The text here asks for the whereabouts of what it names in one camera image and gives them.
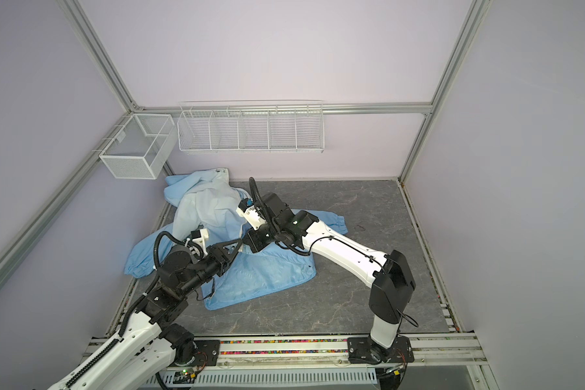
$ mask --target black cable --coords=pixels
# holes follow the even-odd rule
[[[163,378],[160,376],[160,372],[157,372],[155,376],[156,382],[158,382],[158,386],[160,386],[160,388],[163,390],[169,390],[169,387],[167,387],[167,385],[164,384]]]
[[[394,371],[397,371],[398,372],[398,384],[400,385],[403,382],[403,378],[405,378],[405,375],[407,372],[407,360],[406,360],[405,355],[403,355],[403,352],[401,352],[400,349],[396,349],[396,351],[398,352],[398,354],[401,356],[401,359],[403,360],[403,368],[399,370],[398,369],[398,367],[400,366],[400,364],[399,364],[398,366],[394,366],[392,369],[386,370],[382,374],[377,375],[377,378],[378,379],[388,378],[394,374]]]
[[[71,387],[71,385],[73,385],[74,383],[76,383],[76,381],[78,381],[78,379],[83,376],[85,374],[86,371],[89,371],[89,369],[91,367],[93,367],[95,365],[95,363],[97,363],[104,355],[106,355],[107,353],[109,353],[109,351],[111,349],[113,349],[113,347],[119,343],[119,339],[113,339],[109,345],[107,345],[106,347],[104,347],[104,349],[101,350],[101,352],[97,355],[95,355],[95,357],[93,359],[91,359],[91,361],[89,363],[86,363],[86,365],[82,368],[82,370],[79,370],[78,372],[76,372],[74,374],[74,376],[72,376],[72,378],[70,380],[67,381],[67,383],[65,383],[66,387]]]
[[[325,240],[325,239],[329,239],[329,240],[335,240],[335,241],[338,241],[338,242],[339,242],[339,243],[341,243],[341,244],[344,244],[344,245],[346,245],[346,246],[350,247],[351,249],[353,249],[354,251],[358,252],[358,253],[359,253],[359,254],[361,254],[362,256],[366,257],[366,258],[367,258],[367,259],[369,259],[370,261],[374,261],[375,263],[377,263],[377,265],[379,265],[379,267],[381,268],[381,270],[383,271],[383,273],[384,273],[384,274],[386,274],[386,275],[388,274],[388,272],[386,272],[386,271],[385,271],[385,268],[384,268],[384,266],[383,266],[383,265],[382,265],[380,262],[378,262],[378,261],[377,261],[377,260],[376,260],[376,259],[375,259],[373,256],[371,256],[371,255],[369,255],[369,254],[366,254],[366,253],[364,253],[364,252],[360,251],[360,250],[359,250],[359,249],[357,249],[355,246],[352,246],[352,245],[350,245],[350,244],[348,244],[348,243],[344,242],[343,240],[340,240],[339,238],[335,238],[334,236],[323,236],[323,237],[319,237],[319,238],[317,238],[316,240],[314,240],[314,242],[312,242],[312,244],[310,245],[310,248],[307,250],[307,252],[301,252],[301,253],[297,253],[297,252],[296,252],[296,251],[294,251],[294,250],[293,250],[293,252],[295,252],[296,254],[301,254],[301,256],[309,256],[309,255],[310,255],[310,253],[312,252],[312,247],[314,246],[314,244],[315,244],[317,241],[320,241],[320,240]]]
[[[277,233],[280,234],[282,230],[280,229],[278,222],[275,221],[275,217],[271,218],[271,222],[273,222],[273,226],[275,226],[275,230],[277,231]]]
[[[290,246],[287,243],[284,243],[284,245],[286,245],[286,248],[287,249],[290,249],[291,251],[293,251],[294,253],[298,254],[299,256],[309,256],[309,255],[312,254],[310,251],[304,252],[304,251],[298,250],[294,246]]]
[[[397,309],[397,313],[400,314],[403,318],[406,319],[407,322],[409,322],[410,324],[412,324],[412,326],[414,328],[418,328],[418,321],[416,321],[412,316],[410,315],[406,315],[405,313],[401,313],[401,311],[399,309]]]
[[[254,200],[254,203],[257,204],[257,213],[266,221],[267,226],[269,227],[269,231],[273,238],[275,238],[276,229],[273,225],[273,221],[269,217],[269,212],[265,206],[265,202],[262,200],[260,196],[260,191],[257,189],[256,180],[253,177],[250,177],[250,192],[251,197]]]
[[[145,292],[143,294],[141,294],[134,302],[132,302],[132,305],[130,305],[128,310],[126,310],[126,314],[123,317],[124,320],[122,321],[122,325],[119,327],[119,332],[118,332],[121,337],[123,337],[124,333],[126,332],[126,329],[128,327],[128,321],[130,320],[130,316],[132,316],[132,313],[134,313],[134,310],[137,308],[138,304],[141,303],[145,299],[145,296],[148,295],[152,290],[154,290],[154,287],[156,287],[156,283],[158,283],[159,279],[160,279],[160,277],[158,276],[158,273],[156,273],[156,277],[154,278],[154,280],[151,281],[149,286],[147,286],[147,288],[145,289]]]
[[[158,259],[158,247],[160,246],[160,240],[163,239],[163,237],[167,237],[169,238],[173,243],[178,244],[178,245],[187,245],[190,246],[192,248],[195,248],[197,250],[198,255],[195,256],[197,258],[197,260],[201,260],[204,258],[204,251],[201,248],[201,246],[195,244],[194,242],[192,242],[191,240],[187,239],[186,242],[184,241],[180,241],[177,238],[173,237],[173,235],[171,233],[169,233],[168,231],[161,231],[158,236],[156,236],[156,240],[154,241],[154,252],[153,252],[153,257],[154,257],[154,265],[156,266],[156,269],[160,268],[160,261]]]

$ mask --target black robotic arm joint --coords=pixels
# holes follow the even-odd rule
[[[166,339],[172,344],[172,348],[176,350],[174,363],[179,366],[187,365],[195,356],[195,336],[178,324],[169,325],[158,338]]]
[[[238,207],[245,211],[248,200],[243,199]],[[316,215],[305,210],[297,214],[284,203],[275,193],[266,193],[263,198],[264,207],[260,209],[263,218],[268,218],[270,223],[265,223],[257,230],[250,229],[242,239],[242,242],[249,245],[252,253],[260,252],[273,241],[281,241],[287,246],[304,248],[303,237],[307,235],[307,229],[314,222],[319,222]]]
[[[398,324],[401,314],[412,298],[416,283],[406,257],[393,250],[385,256],[383,267],[386,273],[376,271],[370,288],[369,307],[385,322]]]
[[[157,323],[162,330],[167,329],[188,306],[188,294],[229,269],[241,244],[241,240],[233,240],[211,245],[207,249],[208,256],[197,263],[193,262],[188,248],[173,246],[157,269],[160,285],[139,303],[136,310],[147,314],[150,323]]]

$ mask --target metal bracket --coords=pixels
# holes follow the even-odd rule
[[[394,339],[386,360],[377,355],[378,347],[372,344],[370,337],[350,337],[347,339],[347,346],[349,362],[352,364],[402,363],[401,354],[406,358],[406,363],[414,361],[412,345],[405,336],[397,336]]]
[[[188,365],[202,366],[205,360],[206,366],[216,366],[221,340],[195,340],[195,345],[197,345],[195,359]]]
[[[130,105],[132,106],[132,111],[134,111],[134,112],[140,112],[140,111],[143,111],[145,109],[144,107],[142,107],[142,106],[140,106],[140,105],[138,105],[136,103],[137,102],[131,102]]]

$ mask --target wire basket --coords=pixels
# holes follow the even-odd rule
[[[171,115],[134,113],[100,153],[115,178],[156,179],[176,144]]]
[[[324,150],[323,111],[316,102],[312,105],[226,107],[181,103],[180,107],[178,139],[183,152]]]

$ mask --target aluminum rail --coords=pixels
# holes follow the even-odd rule
[[[140,113],[180,113],[190,107],[150,107]],[[195,106],[195,111],[286,111],[322,109],[326,115],[342,115],[348,113],[430,113],[431,103],[340,103],[340,104],[285,104],[285,105],[207,105]]]
[[[474,0],[470,6],[468,16],[463,23],[461,28],[462,31],[459,35],[459,38],[457,39],[453,53],[448,60],[444,74],[442,74],[438,88],[434,94],[433,99],[431,100],[432,110],[428,113],[427,117],[422,122],[421,129],[416,136],[416,140],[414,141],[413,146],[407,156],[406,163],[398,177],[401,182],[405,182],[407,176],[412,170],[413,164],[416,161],[416,158],[422,149],[425,138],[429,133],[429,129],[433,125],[434,119],[437,117],[437,113],[439,112],[442,104],[444,103],[444,100],[446,99],[446,96],[449,93],[448,91],[450,90],[450,87],[455,80],[457,71],[462,64],[463,59],[466,57],[466,54],[468,53],[470,44],[476,35],[476,31],[479,28],[479,25],[481,25],[481,22],[484,19],[490,3],[491,0]]]
[[[100,141],[95,150],[101,150],[110,142],[121,126],[127,122],[129,115],[120,117],[107,135]],[[56,217],[61,213],[71,198],[80,190],[93,174],[98,163],[100,152],[90,152],[72,172],[60,188],[52,194],[37,214],[19,231],[17,236],[6,246],[0,254],[0,288],[15,272],[32,248],[44,235]]]
[[[488,366],[481,344],[474,333],[411,333],[414,362],[409,366]],[[216,366],[206,370],[246,370],[284,368],[331,368],[366,366],[348,362],[349,337],[368,334],[305,334],[303,336],[199,336],[201,340],[221,341]],[[107,339],[92,339],[85,355],[94,353]],[[380,363],[373,367],[390,367]],[[167,370],[177,370],[170,366]]]
[[[130,91],[119,76],[119,72],[110,60],[108,53],[104,50],[78,0],[56,0],[56,2],[65,13],[65,17],[70,22],[73,31],[82,42],[89,56],[94,60],[110,89],[113,90],[117,100],[123,105],[124,110],[130,112],[139,109],[140,107],[130,95]]]

